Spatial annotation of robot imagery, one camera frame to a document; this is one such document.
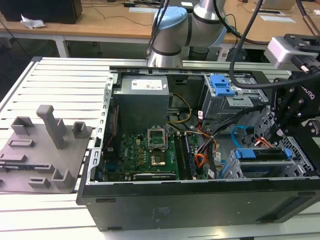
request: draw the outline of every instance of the wooden desk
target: wooden desk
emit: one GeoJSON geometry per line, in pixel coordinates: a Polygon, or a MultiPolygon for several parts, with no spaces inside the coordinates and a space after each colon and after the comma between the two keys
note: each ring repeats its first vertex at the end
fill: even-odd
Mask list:
{"type": "MultiPolygon", "coordinates": [[[[20,22],[8,22],[3,16],[0,18],[16,38],[54,40],[61,57],[69,56],[65,41],[118,43],[147,43],[149,41],[154,14],[130,12],[129,8],[119,5],[123,1],[117,1],[116,3],[112,3],[114,5],[110,4],[107,7],[101,5],[102,2],[98,0],[82,0],[82,3],[82,15],[76,24],[45,23],[46,27],[28,29],[20,22]]],[[[313,12],[314,9],[320,9],[320,4],[314,2],[304,2],[303,4],[308,8],[307,12],[308,10],[313,12]]],[[[226,0],[224,9],[226,14],[234,14],[237,30],[243,33],[252,16],[252,9],[255,7],[254,0],[249,0],[249,3],[226,0]]],[[[267,42],[273,36],[283,36],[287,33],[311,35],[297,6],[289,11],[283,10],[282,12],[286,14],[286,17],[293,19],[295,23],[264,21],[260,15],[265,14],[259,14],[248,34],[248,38],[267,42]]],[[[315,24],[320,26],[320,16],[313,13],[309,15],[315,24]]],[[[229,17],[228,20],[229,24],[234,26],[233,18],[229,17]]],[[[11,37],[2,25],[0,25],[0,37],[11,37]]],[[[221,44],[220,61],[226,59],[229,49],[235,42],[236,37],[231,33],[227,33],[221,44]]],[[[246,43],[244,48],[265,49],[266,46],[246,43]]]]}
{"type": "MultiPolygon", "coordinates": [[[[315,2],[303,2],[307,12],[320,9],[320,4],[315,2]]],[[[233,14],[236,19],[237,31],[243,33],[247,27],[247,24],[252,16],[253,9],[256,8],[254,0],[249,0],[248,3],[241,3],[235,0],[226,0],[224,10],[226,14],[233,14]]],[[[273,16],[275,14],[258,14],[256,17],[250,32],[247,36],[248,39],[255,41],[268,42],[274,36],[283,36],[285,34],[301,34],[301,35],[312,35],[309,28],[302,19],[302,15],[295,5],[291,10],[279,10],[285,14],[284,17],[290,17],[293,22],[276,22],[276,21],[265,21],[260,16],[273,16]]],[[[320,15],[309,13],[314,23],[320,27],[320,15]]],[[[234,20],[232,16],[228,17],[229,24],[234,26],[234,20]]],[[[224,41],[225,43],[234,43],[236,37],[231,33],[228,33],[224,41]]]]}

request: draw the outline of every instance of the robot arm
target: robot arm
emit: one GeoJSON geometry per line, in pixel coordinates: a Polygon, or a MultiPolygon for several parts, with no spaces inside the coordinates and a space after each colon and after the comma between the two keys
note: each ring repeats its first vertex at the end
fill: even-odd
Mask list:
{"type": "MultiPolygon", "coordinates": [[[[319,74],[319,53],[319,36],[287,34],[284,37],[273,37],[264,54],[276,68],[293,70],[288,79],[291,81],[319,74]]],[[[270,109],[274,112],[274,125],[266,135],[268,140],[277,141],[283,134],[320,137],[320,123],[314,119],[320,116],[318,81],[273,89],[270,109]]]]}
{"type": "MultiPolygon", "coordinates": [[[[216,1],[223,16],[225,1],[216,1]]],[[[169,6],[160,22],[147,65],[158,68],[182,67],[183,46],[209,47],[221,42],[226,31],[216,15],[212,0],[201,0],[193,13],[189,14],[182,7],[169,6]]]]}

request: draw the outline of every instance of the aluminum workbench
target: aluminum workbench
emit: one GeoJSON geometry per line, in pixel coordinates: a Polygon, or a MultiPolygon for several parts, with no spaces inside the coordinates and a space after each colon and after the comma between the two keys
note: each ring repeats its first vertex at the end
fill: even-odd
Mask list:
{"type": "MultiPolygon", "coordinates": [[[[186,68],[229,68],[226,62],[183,64],[186,68]]],[[[17,116],[30,116],[33,123],[41,123],[36,110],[43,103],[53,105],[55,116],[63,118],[66,125],[80,120],[95,128],[109,66],[145,65],[144,60],[123,59],[43,58],[31,62],[0,103],[0,149],[11,136],[10,125],[17,116]]],[[[239,63],[236,69],[261,70],[270,80],[289,76],[288,72],[275,70],[266,63],[239,63]]],[[[87,149],[92,147],[93,140],[87,149]]],[[[0,239],[320,239],[320,203],[280,224],[100,232],[86,207],[76,204],[76,197],[77,193],[0,192],[0,239]]]]}

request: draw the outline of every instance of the power cable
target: power cable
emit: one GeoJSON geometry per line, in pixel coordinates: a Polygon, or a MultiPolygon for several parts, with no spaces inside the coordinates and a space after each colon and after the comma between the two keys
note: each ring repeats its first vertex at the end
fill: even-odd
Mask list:
{"type": "MultiPolygon", "coordinates": [[[[235,31],[232,27],[230,27],[226,21],[222,18],[222,16],[220,15],[219,13],[219,9],[218,9],[218,6],[217,6],[217,0],[213,0],[213,7],[214,7],[214,10],[215,10],[215,14],[216,16],[218,17],[218,19],[220,20],[220,22],[225,26],[225,28],[227,30],[229,30],[229,32],[231,32],[233,35],[235,35],[237,38],[242,38],[243,35],[241,35],[241,33],[239,33],[238,31],[235,31]]],[[[254,40],[250,40],[250,39],[247,39],[246,37],[244,37],[244,40],[248,43],[251,43],[251,44],[257,44],[257,45],[268,45],[269,42],[268,41],[254,41],[254,40]]]]}
{"type": "Polygon", "coordinates": [[[235,63],[236,63],[236,58],[237,55],[239,54],[240,50],[242,49],[242,46],[245,42],[246,36],[248,34],[248,32],[250,31],[251,26],[253,25],[259,9],[262,5],[263,0],[259,0],[258,3],[256,4],[256,8],[252,14],[252,17],[242,35],[242,38],[240,39],[240,42],[235,50],[234,55],[232,56],[232,60],[230,63],[230,68],[229,68],[229,77],[231,79],[231,82],[238,88],[241,89],[273,89],[273,88],[281,88],[281,87],[292,87],[292,86],[297,86],[297,85],[301,85],[302,83],[308,82],[308,81],[314,81],[314,80],[318,80],[320,78],[320,73],[318,74],[313,74],[313,75],[307,75],[307,76],[303,76],[297,79],[293,79],[293,80],[285,80],[282,78],[276,78],[274,80],[274,82],[271,83],[261,83],[261,84],[248,84],[248,83],[241,83],[238,82],[236,77],[235,77],[235,63]]]}

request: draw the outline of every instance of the paper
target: paper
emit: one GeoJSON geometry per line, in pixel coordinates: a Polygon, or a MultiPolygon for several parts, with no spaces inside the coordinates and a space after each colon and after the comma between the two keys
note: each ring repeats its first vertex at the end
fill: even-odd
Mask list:
{"type": "Polygon", "coordinates": [[[132,90],[162,90],[162,81],[153,79],[134,79],[131,82],[132,90]]]}
{"type": "Polygon", "coordinates": [[[283,23],[295,23],[290,17],[281,16],[260,16],[265,21],[271,22],[283,22],[283,23]]]}
{"type": "Polygon", "coordinates": [[[216,152],[215,153],[215,159],[217,162],[221,162],[221,153],[220,152],[216,152]]]}
{"type": "Polygon", "coordinates": [[[42,28],[42,27],[46,26],[44,24],[44,21],[42,21],[42,20],[32,20],[32,19],[29,19],[29,18],[26,18],[26,17],[22,16],[22,14],[21,14],[20,23],[22,23],[28,29],[42,28]]]}
{"type": "Polygon", "coordinates": [[[211,178],[215,179],[215,173],[214,173],[211,169],[208,170],[208,175],[209,175],[211,178]]]}
{"type": "Polygon", "coordinates": [[[182,1],[182,2],[181,2],[181,5],[182,5],[182,6],[185,6],[185,7],[193,7],[192,2],[187,2],[187,1],[182,1]]]}

